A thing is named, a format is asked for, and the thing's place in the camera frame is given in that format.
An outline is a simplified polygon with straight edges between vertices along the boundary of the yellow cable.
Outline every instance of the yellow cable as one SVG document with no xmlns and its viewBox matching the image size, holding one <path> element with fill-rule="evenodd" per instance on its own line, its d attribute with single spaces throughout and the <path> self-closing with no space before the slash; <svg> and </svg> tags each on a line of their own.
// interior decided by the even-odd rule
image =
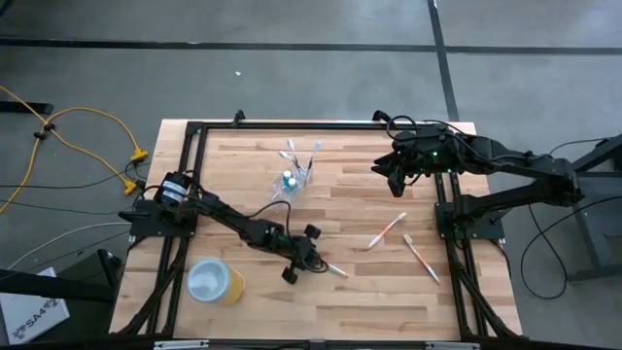
<svg viewBox="0 0 622 350">
<path fill-rule="evenodd" d="M 93 152 L 91 152 L 91 151 L 85 150 L 85 149 L 84 149 L 84 148 L 82 148 L 82 147 L 78 147 L 78 146 L 76 146 L 76 145 L 70 144 L 69 142 L 65 141 L 65 139 L 63 139 L 62 137 L 60 137 L 60 135 L 58 135 L 58 133 L 57 133 L 56 131 L 54 131 L 54 130 L 50 130 L 50 132 L 51 132 L 52 134 L 54 134 L 54 135 L 58 138 L 58 140 L 60 140 L 60 142 L 62 142 L 62 144 L 63 144 L 63 145 L 65 145 L 65 146 L 67 146 L 67 147 L 69 147 L 69 148 L 71 148 L 71 149 L 74 149 L 74 150 L 76 150 L 76 151 L 78 151 L 78 152 L 82 152 L 82 153 L 84 153 L 85 155 L 89 155 L 89 156 L 91 156 L 91 157 L 93 157 L 93 158 L 95 158 L 95 159 L 97 159 L 97 160 L 101 161 L 101 162 L 102 162 L 102 163 L 104 163 L 104 165 L 106 165 L 106 166 L 107 166 L 110 170 L 112 170 L 112 172 L 113 172 L 113 173 L 117 174 L 117 176 L 119 176 L 119 178 L 120 178 L 120 179 L 121 179 L 124 183 L 125 183 L 125 181 L 128 181 L 128 180 L 127 180 L 127 179 L 125 179 L 125 178 L 124 178 L 124 177 L 123 177 L 123 176 L 122 176 L 122 175 L 121 175 L 121 174 L 120 174 L 120 173 L 119 173 L 119 172 L 118 172 L 118 171 L 117 171 L 117 170 L 116 170 L 116 169 L 115 169 L 112 165 L 110 165 L 110 164 L 108 163 L 108 161 L 106 161 L 106 159 L 104 159 L 103 157 L 100 157 L 100 156 L 96 155 L 95 153 L 93 153 Z"/>
<path fill-rule="evenodd" d="M 14 98 L 17 102 L 21 103 L 24 107 L 26 107 L 33 115 L 35 115 L 37 118 L 39 118 L 41 120 L 41 122 L 43 122 L 43 125 L 41 127 L 41 131 L 40 132 L 44 132 L 44 126 L 46 124 L 48 124 L 51 120 L 53 120 L 56 117 L 59 117 L 65 113 L 68 112 L 72 112 L 72 111 L 90 111 L 93 113 L 98 113 L 101 114 L 102 116 L 105 117 L 109 117 L 113 120 L 115 120 L 117 123 L 119 123 L 124 129 L 125 131 L 127 131 L 127 134 L 129 135 L 130 139 L 132 140 L 132 143 L 134 144 L 135 147 L 135 153 L 134 156 L 136 157 L 136 155 L 144 155 L 146 156 L 147 153 L 145 151 L 142 151 L 140 149 L 140 147 L 138 147 L 138 143 L 136 142 L 136 139 L 134 138 L 134 135 L 131 133 L 131 131 L 129 130 L 129 128 L 117 117 L 107 114 L 105 112 L 93 109 L 93 108 L 88 108 L 88 107 L 74 107 L 74 108 L 69 108 L 66 109 L 64 111 L 60 111 L 55 113 L 54 115 L 50 116 L 47 120 L 44 119 L 43 117 L 41 117 L 41 115 L 39 115 L 34 109 L 32 109 L 32 107 L 30 107 L 26 102 L 24 102 L 21 98 L 19 98 L 17 95 L 15 95 L 14 93 L 10 92 L 8 89 L 6 89 L 5 87 L 0 86 L 0 89 L 2 89 L 3 91 L 5 91 L 6 93 L 8 93 L 12 98 Z M 133 192 L 133 190 L 136 188 L 135 183 L 125 179 L 120 173 L 119 171 L 117 171 L 112 165 L 110 165 L 108 163 L 108 161 L 106 161 L 103 157 L 100 157 L 88 150 L 85 150 L 81 147 L 75 146 L 67 141 L 65 141 L 65 139 L 63 139 L 62 137 L 60 137 L 60 135 L 54 131 L 51 130 L 51 132 L 58 138 L 58 140 L 60 140 L 60 142 L 69 147 L 72 148 L 76 151 L 82 152 L 86 155 L 89 155 L 99 161 L 101 161 L 104 165 L 106 165 L 110 170 L 113 171 L 113 173 L 115 173 L 117 176 L 119 176 L 119 178 L 123 181 L 123 184 L 125 185 L 125 193 L 130 194 L 131 192 Z M 28 181 L 28 179 L 30 178 L 30 174 L 32 173 L 32 168 L 34 166 L 34 161 L 35 161 L 35 157 L 37 155 L 37 150 L 39 148 L 39 145 L 41 143 L 40 139 L 36 139 L 35 140 L 35 145 L 32 148 L 32 153 L 30 154 L 30 162 L 28 163 L 28 169 L 26 170 L 26 174 L 23 177 L 23 180 L 21 181 L 21 184 L 19 184 L 19 187 L 13 192 L 13 194 L 11 194 L 11 197 L 9 197 L 9 199 L 7 200 L 7 202 L 0 208 L 0 214 L 4 213 L 4 211 L 7 209 L 7 207 L 13 202 L 13 200 L 16 198 L 16 196 L 19 194 L 19 192 L 21 191 L 21 189 L 23 189 L 23 186 L 26 184 L 26 182 Z"/>
<path fill-rule="evenodd" d="M 39 148 L 40 142 L 41 140 L 39 139 L 35 140 L 35 146 L 32 148 L 32 153 L 30 154 L 30 163 L 28 164 L 28 170 L 26 170 L 26 175 L 24 175 L 23 180 L 21 180 L 21 184 L 19 184 L 19 187 L 13 192 L 13 194 L 11 194 L 11 196 L 9 197 L 7 202 L 4 203 L 2 208 L 0 208 L 0 214 L 4 213 L 4 211 L 7 210 L 7 207 L 9 206 L 9 204 L 13 202 L 13 199 L 15 199 L 17 197 L 17 194 L 21 191 L 22 186 L 24 186 L 26 182 L 28 181 L 28 178 L 30 177 L 30 173 L 32 172 L 32 167 L 35 163 L 35 157 L 37 156 L 37 149 Z"/>
<path fill-rule="evenodd" d="M 74 111 L 87 111 L 87 112 L 97 113 L 99 115 L 102 115 L 104 117 L 108 117 L 108 118 L 112 119 L 113 121 L 119 123 L 119 125 L 121 125 L 125 129 L 125 131 L 127 131 L 127 135 L 129 135 L 129 138 L 132 140 L 132 143 L 134 144 L 134 148 L 136 150 L 140 150 L 140 147 L 138 146 L 138 142 L 136 142 L 136 138 L 134 138 L 134 135 L 132 134 L 131 130 L 129 129 L 129 127 L 127 127 L 127 125 L 125 125 L 124 122 L 122 122 L 119 118 L 117 118 L 117 117 L 115 117 L 115 116 L 113 116 L 111 114 L 108 114 L 108 113 L 100 111 L 100 110 L 96 110 L 94 108 L 89 108 L 89 107 L 72 107 L 72 108 L 68 108 L 68 109 L 66 109 L 64 111 L 60 111 L 60 112 L 54 113 L 53 116 L 48 118 L 48 123 L 51 122 L 56 117 L 60 117 L 60 116 L 62 116 L 64 114 L 66 114 L 66 113 L 74 112 Z"/>
</svg>

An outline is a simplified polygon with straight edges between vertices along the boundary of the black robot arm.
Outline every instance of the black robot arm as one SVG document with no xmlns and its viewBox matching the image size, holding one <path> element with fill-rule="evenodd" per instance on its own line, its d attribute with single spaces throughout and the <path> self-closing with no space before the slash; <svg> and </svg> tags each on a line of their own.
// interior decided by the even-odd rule
<svg viewBox="0 0 622 350">
<path fill-rule="evenodd" d="M 454 199 L 454 219 L 462 224 L 484 214 L 544 202 L 571 206 L 581 199 L 570 163 L 549 155 L 508 150 L 499 141 L 454 132 L 443 123 L 404 130 L 394 138 L 393 151 L 374 161 L 371 170 L 387 177 L 394 196 L 402 196 L 406 178 L 448 172 L 490 175 L 497 172 L 534 178 L 528 186 L 476 197 Z"/>
<path fill-rule="evenodd" d="M 198 191 L 189 194 L 191 184 L 192 178 L 187 175 L 178 172 L 167 173 L 153 200 L 139 201 L 135 212 L 120 213 L 120 216 L 136 224 L 132 225 L 133 228 L 142 226 L 142 231 L 150 229 L 174 231 L 176 228 L 188 228 L 196 225 L 196 215 L 206 216 L 237 232 L 240 239 L 250 248 L 290 260 L 291 264 L 285 268 L 282 276 L 291 284 L 297 280 L 295 268 L 326 272 L 328 266 L 320 258 L 312 241 L 321 234 L 317 227 L 307 225 L 304 235 L 291 235 L 287 225 L 283 226 L 265 219 L 253 219 L 261 210 L 255 215 L 245 216 L 200 186 L 196 187 Z M 276 204 L 288 206 L 287 221 L 289 221 L 290 204 L 286 201 L 277 201 L 268 206 Z"/>
</svg>

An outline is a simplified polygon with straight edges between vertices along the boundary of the wire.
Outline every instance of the wire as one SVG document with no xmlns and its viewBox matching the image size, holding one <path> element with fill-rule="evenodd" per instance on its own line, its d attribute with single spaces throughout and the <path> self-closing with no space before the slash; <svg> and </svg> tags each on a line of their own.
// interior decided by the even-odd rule
<svg viewBox="0 0 622 350">
<path fill-rule="evenodd" d="M 469 135 L 469 134 L 465 133 L 464 131 L 462 131 L 462 130 L 458 129 L 457 127 L 455 127 L 454 125 L 452 125 L 452 124 L 451 124 L 451 123 L 449 123 L 449 122 L 444 122 L 444 121 L 439 121 L 439 120 L 422 120 L 421 122 L 425 122 L 425 123 L 427 123 L 427 122 L 435 122 L 435 123 L 445 124 L 445 125 L 447 125 L 447 126 L 449 126 L 449 127 L 453 128 L 454 130 L 456 130 L 456 131 L 460 132 L 460 133 L 461 133 L 461 134 L 463 134 L 463 135 Z"/>
<path fill-rule="evenodd" d="M 62 115 L 64 115 L 64 114 L 67 114 L 67 113 L 69 113 L 69 112 L 76 112 L 76 111 L 96 113 L 96 114 L 98 114 L 98 115 L 101 115 L 101 116 L 104 116 L 104 117 L 110 118 L 110 119 L 112 119 L 113 121 L 117 122 L 117 123 L 118 123 L 119 125 L 121 125 L 121 126 L 125 129 L 125 131 L 127 132 L 127 135 L 129 136 L 129 138 L 130 138 L 130 139 L 131 139 L 131 141 L 132 141 L 132 144 L 134 145 L 134 149 L 135 149 L 135 150 L 138 150 L 138 151 L 141 151 L 141 148 L 138 146 L 138 142 L 136 142 L 136 138 L 134 137 L 134 134 L 133 134 L 133 133 L 132 133 L 132 131 L 129 129 L 129 127 L 127 127 L 127 125 L 125 125 L 125 123 L 124 123 L 122 120 L 120 120 L 119 118 L 117 118 L 117 117 L 115 117 L 115 116 L 113 116 L 113 115 L 111 115 L 111 114 L 108 114 L 108 113 L 106 113 L 106 112 L 104 112 L 104 111 L 100 111 L 100 110 L 98 110 L 98 109 L 94 109 L 94 108 L 90 108 L 90 107 L 72 107 L 72 108 L 68 108 L 68 109 L 66 109 L 66 110 L 63 110 L 63 111 L 60 111 L 60 112 L 54 113 L 54 115 L 53 115 L 53 116 L 51 116 L 51 117 L 48 119 L 48 122 L 51 122 L 51 121 L 52 121 L 52 120 L 54 120 L 55 118 L 60 117 L 60 116 L 62 116 Z"/>
<path fill-rule="evenodd" d="M 288 207 L 288 211 L 287 211 L 286 218 L 285 218 L 285 232 L 286 232 L 288 238 L 290 239 L 290 242 L 292 243 L 292 245 L 295 246 L 294 245 L 294 239 L 292 238 L 292 234 L 290 233 L 290 216 L 292 214 L 292 205 L 288 201 L 286 201 L 286 200 L 276 200 L 276 201 L 273 201 L 273 202 L 268 203 L 268 204 L 264 205 L 263 207 L 261 207 L 260 210 L 258 210 L 254 214 L 246 215 L 244 217 L 248 218 L 248 219 L 252 219 L 255 216 L 261 214 L 267 208 L 269 208 L 271 206 L 274 206 L 274 205 L 277 205 L 277 204 L 285 204 Z M 316 258 L 320 262 L 320 267 L 319 268 L 315 267 L 315 266 L 314 267 L 309 266 L 307 264 L 307 262 L 305 261 L 305 259 L 302 259 L 301 257 L 297 257 L 297 259 L 299 261 L 301 261 L 302 265 L 306 269 L 311 271 L 311 272 L 314 272 L 314 273 L 324 273 L 324 272 L 328 271 L 328 264 L 317 253 L 314 253 L 314 256 L 315 256 L 314 258 Z"/>
<path fill-rule="evenodd" d="M 604 140 L 609 139 L 609 138 L 611 138 L 611 137 L 601 137 L 601 138 L 596 138 L 596 139 L 586 139 L 586 140 L 570 141 L 570 142 L 563 143 L 563 144 L 553 148 L 551 150 L 551 152 L 549 152 L 548 154 L 549 155 L 553 155 L 553 152 L 561 149 L 562 147 L 568 146 L 568 145 L 574 145 L 574 144 L 579 144 L 579 143 L 587 143 L 587 142 L 600 142 L 600 141 L 604 141 Z"/>
<path fill-rule="evenodd" d="M 617 195 L 617 196 L 613 196 L 613 197 L 609 197 L 609 198 L 605 198 L 605 199 L 601 199 L 595 202 L 592 202 L 590 204 L 584 205 L 580 208 L 578 208 L 577 210 L 571 212 L 570 214 L 564 216 L 563 218 L 561 218 L 560 220 L 556 221 L 555 223 L 553 223 L 552 225 L 550 225 L 549 227 L 545 228 L 545 229 L 541 229 L 539 224 L 536 221 L 536 216 L 534 216 L 534 212 L 531 210 L 531 205 L 530 205 L 530 212 L 532 213 L 532 217 L 534 218 L 534 221 L 536 222 L 536 227 L 539 231 L 539 233 L 532 238 L 532 240 L 527 244 L 527 247 L 525 247 L 525 250 L 523 251 L 523 254 L 521 256 L 521 279 L 523 280 L 523 284 L 525 285 L 525 287 L 527 288 L 527 290 L 533 294 L 534 296 L 538 297 L 538 298 L 542 298 L 542 299 L 546 299 L 546 300 L 551 300 L 551 299 L 555 299 L 555 298 L 559 298 L 561 297 L 564 292 L 566 291 L 566 286 L 568 284 L 568 274 L 566 272 L 566 267 L 564 266 L 564 263 L 562 262 L 562 259 L 560 258 L 560 256 L 557 254 L 557 251 L 553 248 L 553 245 L 551 244 L 551 242 L 548 240 L 548 238 L 546 237 L 545 233 L 552 229 L 554 226 L 556 226 L 557 224 L 559 224 L 560 222 L 562 222 L 563 220 L 573 216 L 576 213 L 579 213 L 593 205 L 596 204 L 600 204 L 600 203 L 605 203 L 614 199 L 619 199 L 622 198 L 622 195 Z M 539 295 L 538 293 L 534 292 L 529 285 L 527 284 L 527 281 L 525 280 L 525 271 L 524 271 L 524 263 L 525 263 L 525 256 L 527 255 L 527 252 L 529 251 L 529 249 L 531 248 L 531 246 L 534 244 L 534 242 L 536 242 L 536 240 L 540 237 L 544 237 L 546 239 L 546 242 L 548 243 L 549 247 L 551 248 L 551 251 L 553 252 L 553 254 L 555 254 L 555 257 L 557 258 L 557 260 L 560 262 L 560 265 L 562 266 L 562 270 L 564 271 L 564 287 L 562 288 L 562 290 L 550 297 L 547 296 L 542 296 Z"/>
<path fill-rule="evenodd" d="M 542 238 L 544 238 L 544 240 L 546 241 L 546 244 L 548 245 L 548 247 L 551 248 L 551 252 L 553 252 L 553 255 L 555 256 L 555 259 L 557 259 L 557 261 L 560 263 L 560 266 L 562 267 L 562 272 L 564 274 L 564 283 L 562 285 L 562 289 L 560 290 L 560 292 L 558 292 L 557 294 L 555 294 L 553 296 L 550 296 L 550 297 L 542 296 L 542 295 L 534 292 L 534 290 L 532 290 L 532 288 L 529 287 L 529 285 L 527 284 L 527 280 L 525 279 L 525 273 L 523 271 L 523 258 L 524 258 L 524 254 L 525 253 L 523 253 L 523 258 L 521 258 L 521 279 L 523 280 L 523 284 L 525 285 L 525 288 L 527 288 L 527 290 L 532 295 L 534 295 L 534 296 L 536 296 L 538 298 L 541 298 L 541 299 L 545 299 L 545 300 L 552 300 L 552 299 L 555 299 L 555 298 L 559 298 L 566 292 L 566 287 L 568 286 L 568 272 L 566 271 L 566 266 L 564 265 L 564 262 L 562 262 L 562 258 L 560 258 L 560 255 L 557 253 L 557 250 L 555 250 L 555 247 L 553 247 L 553 244 L 551 243 L 551 241 L 548 239 L 546 234 L 544 234 L 544 232 L 542 231 L 542 228 L 540 227 L 540 224 L 537 222 L 536 215 L 534 215 L 534 209 L 532 208 L 532 204 L 529 204 L 528 208 L 529 208 L 530 214 L 532 215 L 532 219 L 534 219 L 534 224 L 536 224 L 536 228 L 537 228 L 537 231 L 538 231 L 538 234 L 537 234 L 536 237 L 541 235 Z"/>
<path fill-rule="evenodd" d="M 134 172 L 136 173 L 136 176 L 138 176 L 139 179 L 145 180 L 147 181 L 147 176 L 143 176 L 141 175 L 141 173 L 138 172 L 138 168 L 142 165 L 137 165 L 136 161 L 132 161 L 132 163 L 134 164 Z"/>
<path fill-rule="evenodd" d="M 417 176 L 415 176 L 415 178 L 411 182 L 406 184 L 406 186 L 413 186 L 413 185 L 415 185 L 415 183 L 417 182 L 417 180 L 419 180 L 420 177 L 421 177 L 421 173 L 417 174 Z"/>
<path fill-rule="evenodd" d="M 503 257 L 505 258 L 505 264 L 507 265 L 507 274 L 509 274 L 509 277 L 511 278 L 512 277 L 512 268 L 509 265 L 509 258 L 507 257 L 507 253 L 503 249 L 502 245 L 497 243 L 497 241 L 495 239 L 490 239 L 490 242 L 493 243 L 494 245 L 496 245 L 497 248 L 499 248 L 499 251 L 501 252 Z"/>
<path fill-rule="evenodd" d="M 89 212 L 89 211 L 84 211 L 84 210 L 74 210 L 74 209 L 66 209 L 66 208 L 56 208 L 56 207 L 49 207 L 49 206 L 44 206 L 44 205 L 35 205 L 35 204 L 27 204 L 27 203 L 19 203 L 16 201 L 8 201 L 8 200 L 4 200 L 4 199 L 0 199 L 0 203 L 12 203 L 14 205 L 19 205 L 19 206 L 25 206 L 25 207 L 29 207 L 29 208 L 37 208 L 37 209 L 46 209 L 46 210 L 52 210 L 52 211 L 60 211 L 60 212 L 68 212 L 68 213 L 76 213 L 76 214 L 88 214 L 88 215 L 112 215 L 112 214 L 117 214 L 121 211 L 127 210 L 129 208 L 131 208 L 131 206 L 125 207 L 121 210 L 116 210 L 116 211 L 112 211 L 109 213 L 106 212 Z"/>
<path fill-rule="evenodd" d="M 419 133 L 419 126 L 417 126 L 417 123 L 416 123 L 415 121 L 413 121 L 413 120 L 412 120 L 412 118 L 410 118 L 410 117 L 408 117 L 408 116 L 404 116 L 404 115 L 401 115 L 401 116 L 395 116 L 395 117 L 391 118 L 391 119 L 389 120 L 389 122 L 387 122 L 387 135 L 388 135 L 388 136 L 389 136 L 392 140 L 395 140 L 395 139 L 396 139 L 396 137 L 395 137 L 394 135 L 392 135 L 392 134 L 391 134 L 391 132 L 390 132 L 391 125 L 392 125 L 392 124 L 394 124 L 394 122 L 395 122 L 396 120 L 399 120 L 399 119 L 406 119 L 406 120 L 408 120 L 408 121 L 409 121 L 409 122 L 410 122 L 413 126 L 415 126 L 415 132 L 416 132 L 416 133 Z"/>
<path fill-rule="evenodd" d="M 147 162 L 147 163 L 139 164 L 138 167 L 140 167 L 140 166 L 147 166 L 147 165 L 150 165 L 150 163 Z M 77 190 L 77 189 L 85 189 L 85 188 L 88 188 L 88 187 L 92 187 L 92 186 L 95 186 L 95 185 L 99 185 L 99 184 L 105 183 L 106 181 L 108 181 L 110 179 L 113 179 L 115 177 L 117 177 L 117 174 L 111 175 L 111 176 L 109 176 L 107 178 L 104 178 L 103 180 L 99 180 L 99 181 L 96 181 L 94 183 L 90 183 L 90 184 L 86 184 L 86 185 L 79 185 L 79 186 L 0 185 L 0 188 L 23 188 L 23 189 L 43 189 L 43 190 Z"/>
<path fill-rule="evenodd" d="M 37 118 L 39 118 L 39 120 L 41 120 L 41 122 L 43 123 L 43 125 L 41 126 L 41 130 L 39 131 L 40 133 L 44 133 L 45 132 L 45 126 L 47 124 L 50 123 L 50 121 L 52 121 L 53 119 L 55 119 L 56 117 L 59 117 L 65 113 L 71 112 L 71 111 L 91 111 L 94 113 L 99 113 L 102 116 L 105 117 L 109 117 L 113 120 L 115 120 L 116 122 L 118 122 L 121 126 L 123 126 L 123 128 L 125 128 L 125 130 L 128 132 L 129 137 L 132 140 L 132 143 L 134 144 L 134 147 L 136 147 L 135 149 L 135 155 L 142 153 L 142 150 L 140 150 L 140 148 L 138 147 L 138 144 L 136 143 L 136 139 L 134 138 L 133 134 L 131 133 L 131 131 L 129 130 L 129 128 L 121 121 L 119 120 L 117 117 L 109 115 L 105 112 L 99 111 L 99 110 L 95 110 L 92 108 L 86 108 L 86 107 L 75 107 L 75 108 L 69 108 L 67 110 L 64 111 L 60 111 L 58 113 L 55 113 L 54 115 L 50 116 L 47 120 L 44 119 L 43 117 L 41 117 L 41 115 L 39 115 L 32 107 L 30 107 L 26 102 L 24 102 L 21 98 L 19 98 L 17 95 L 15 95 L 14 93 L 12 93 L 11 91 L 9 91 L 7 88 L 0 86 L 0 89 L 4 90 L 6 93 L 8 93 L 12 98 L 14 98 L 16 101 L 18 101 L 19 103 L 21 103 L 24 107 L 26 107 L 33 115 L 35 115 Z M 82 152 L 86 155 L 89 155 L 93 158 L 96 158 L 98 160 L 100 160 L 104 165 L 106 165 L 109 169 L 111 169 L 113 171 L 113 173 L 115 173 L 116 176 L 119 176 L 119 178 L 123 181 L 123 184 L 125 185 L 126 188 L 128 188 L 130 182 L 129 180 L 126 180 L 125 178 L 123 178 L 121 176 L 121 174 L 112 166 L 110 165 L 104 158 L 88 151 L 85 150 L 83 148 L 80 148 L 78 146 L 75 146 L 67 141 L 65 141 L 62 137 L 60 137 L 60 135 L 58 135 L 58 133 L 51 129 L 50 132 L 52 134 L 54 134 L 59 140 L 60 142 L 69 147 L 72 148 L 76 151 Z M 32 148 L 32 153 L 30 154 L 30 162 L 28 164 L 28 169 L 26 170 L 26 174 L 23 177 L 23 180 L 21 181 L 22 185 L 25 185 L 25 183 L 28 181 L 28 179 L 30 178 L 30 174 L 32 173 L 32 168 L 34 165 L 34 161 L 35 161 L 35 157 L 37 155 L 37 150 L 39 148 L 39 144 L 40 144 L 41 140 L 39 138 L 37 138 L 35 140 L 35 144 Z M 13 194 L 11 195 L 11 197 L 9 198 L 9 200 L 0 208 L 0 214 L 4 213 L 4 211 L 9 207 L 9 205 L 13 202 L 13 200 L 17 197 L 17 195 L 19 194 L 19 192 L 21 191 L 21 187 L 18 187 Z"/>
<path fill-rule="evenodd" d="M 553 156 L 553 153 L 559 149 L 561 149 L 562 147 L 566 147 L 568 145 L 574 145 L 574 144 L 580 144 L 580 143 L 587 143 L 587 142 L 599 142 L 599 141 L 603 141 L 606 139 L 609 139 L 611 137 L 601 137 L 601 138 L 595 138 L 595 139 L 585 139 L 585 140 L 577 140 L 577 141 L 570 141 L 570 142 L 566 142 L 560 145 L 555 146 L 551 151 L 549 151 L 548 155 L 549 156 Z M 509 208 L 506 209 L 505 211 L 503 211 L 502 213 L 500 213 L 499 215 L 497 215 L 497 217 L 495 219 L 493 219 L 493 221 L 497 222 L 499 220 L 501 220 L 505 215 L 507 215 L 513 208 Z"/>
<path fill-rule="evenodd" d="M 17 259 L 15 262 L 13 262 L 9 267 L 7 267 L 7 269 L 11 269 L 13 267 L 15 267 L 15 265 L 17 265 L 19 262 L 21 262 L 22 260 L 28 258 L 29 256 L 37 253 L 38 251 L 46 248 L 47 246 L 51 245 L 53 242 L 57 241 L 60 238 L 66 237 L 72 233 L 76 233 L 76 232 L 80 232 L 83 231 L 85 229 L 91 229 L 91 228 L 103 228 L 103 227 L 110 227 L 110 226 L 127 226 L 127 225 L 131 225 L 131 223 L 104 223 L 104 224 L 95 224 L 95 225 L 89 225 L 89 226 L 85 226 L 85 227 L 79 227 L 76 229 L 72 229 L 70 231 L 66 231 L 62 234 L 60 234 L 59 236 L 57 236 L 56 238 L 53 238 L 49 241 L 47 241 L 46 243 L 40 245 L 39 247 L 31 250 L 30 252 L 24 254 L 23 256 L 21 256 L 21 258 Z"/>
<path fill-rule="evenodd" d="M 14 273 L 12 273 L 12 274 L 10 274 L 10 275 L 8 275 L 8 276 L 5 276 L 5 277 L 3 277 L 3 278 L 0 278 L 0 282 L 1 282 L 1 281 L 6 280 L 7 278 L 11 278 L 11 277 L 13 277 L 13 276 L 15 276 L 15 275 L 17 275 L 17 274 L 24 273 L 24 272 L 29 272 L 29 271 L 34 270 L 34 269 L 35 269 L 35 268 L 37 268 L 37 267 L 40 267 L 40 266 L 46 265 L 46 264 L 48 264 L 48 263 L 53 263 L 53 262 L 55 262 L 55 261 L 57 261 L 57 260 L 60 260 L 60 259 L 65 258 L 65 257 L 68 257 L 68 256 L 70 256 L 70 255 L 72 255 L 72 254 L 75 254 L 75 253 L 81 252 L 81 251 L 83 251 L 84 249 L 88 249 L 88 248 L 90 248 L 90 247 L 94 247 L 94 246 L 96 246 L 96 245 L 98 245 L 98 244 L 100 244 L 100 243 L 103 243 L 103 242 L 109 241 L 109 240 L 111 240 L 111 239 L 113 239 L 113 238 L 117 238 L 117 237 L 119 237 L 119 236 L 121 236 L 121 235 L 124 235 L 124 234 L 126 234 L 126 233 L 128 233 L 128 232 L 129 232 L 129 229 L 128 229 L 128 230 L 125 230 L 125 231 L 123 231 L 123 232 L 117 233 L 117 234 L 115 234 L 115 235 L 112 235 L 112 236 L 110 236 L 110 237 L 107 237 L 107 238 L 104 238 L 104 239 L 98 240 L 98 241 L 96 241 L 96 242 L 94 242 L 94 243 L 91 243 L 91 244 L 89 244 L 89 245 L 86 245 L 85 247 L 82 247 L 82 248 L 76 249 L 76 250 L 71 251 L 71 252 L 69 252 L 69 253 L 63 254 L 63 255 L 61 255 L 61 256 L 59 256 L 59 257 L 56 257 L 56 258 L 50 259 L 50 260 L 48 260 L 48 261 L 46 261 L 46 262 L 41 262 L 41 263 L 38 263 L 38 264 L 36 264 L 36 265 L 34 265 L 34 266 L 32 266 L 32 267 L 28 267 L 28 268 L 26 268 L 25 270 L 22 270 L 22 271 L 15 271 Z"/>
<path fill-rule="evenodd" d="M 132 162 L 129 162 L 129 163 L 125 166 L 125 169 L 124 169 L 124 171 L 123 171 L 123 174 L 125 174 L 125 176 L 127 176 L 127 178 L 128 178 L 129 180 L 136 181 L 136 179 L 135 179 L 134 177 L 132 177 L 131 175 L 129 175 L 129 174 L 127 173 L 127 171 L 129 170 L 129 165 L 131 165 L 131 164 L 132 164 Z"/>
</svg>

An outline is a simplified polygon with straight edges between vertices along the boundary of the paper cup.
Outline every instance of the paper cup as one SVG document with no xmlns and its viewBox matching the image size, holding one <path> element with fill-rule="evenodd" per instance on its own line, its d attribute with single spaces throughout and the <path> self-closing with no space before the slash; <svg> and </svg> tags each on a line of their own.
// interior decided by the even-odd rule
<svg viewBox="0 0 622 350">
<path fill-rule="evenodd" d="M 218 259 L 206 259 L 188 274 L 190 296 L 200 302 L 234 305 L 244 295 L 244 277 Z"/>
</svg>

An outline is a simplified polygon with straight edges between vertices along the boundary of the wooden table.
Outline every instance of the wooden table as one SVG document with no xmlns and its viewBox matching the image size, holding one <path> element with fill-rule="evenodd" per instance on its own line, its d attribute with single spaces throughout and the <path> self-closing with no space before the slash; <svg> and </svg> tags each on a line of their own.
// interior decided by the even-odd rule
<svg viewBox="0 0 622 350">
<path fill-rule="evenodd" d="M 162 121 L 149 185 L 159 185 L 167 171 L 177 169 L 186 122 Z M 470 122 L 456 126 L 475 132 Z M 284 259 L 250 249 L 235 232 L 201 218 L 190 242 L 186 274 L 202 259 L 216 257 L 244 275 L 247 290 L 236 306 L 204 304 L 190 297 L 184 280 L 175 337 L 459 339 L 447 256 L 433 218 L 433 181 L 422 178 L 402 198 L 392 197 L 386 179 L 369 170 L 374 159 L 391 150 L 385 132 L 211 130 L 201 183 L 241 212 L 255 212 L 268 202 L 272 181 L 290 166 L 277 155 L 287 150 L 288 138 L 294 140 L 304 163 L 316 141 L 323 142 L 314 162 L 314 182 L 294 203 L 292 231 L 300 233 L 308 223 L 321 228 L 318 248 L 322 257 L 351 277 L 305 271 L 294 286 L 289 285 L 281 278 L 287 264 Z M 463 193 L 488 192 L 485 176 L 465 174 L 460 181 Z M 359 251 L 401 212 L 408 215 L 383 242 L 369 252 Z M 284 220 L 283 213 L 263 217 Z M 404 233 L 411 235 L 436 271 L 440 286 L 404 244 Z M 162 241 L 147 238 L 129 253 L 111 332 L 127 324 L 154 288 Z M 503 256 L 488 241 L 472 243 L 483 295 L 508 326 L 520 333 Z M 466 305 L 475 330 L 468 297 Z M 165 295 L 160 315 L 165 315 L 167 306 Z"/>
</svg>

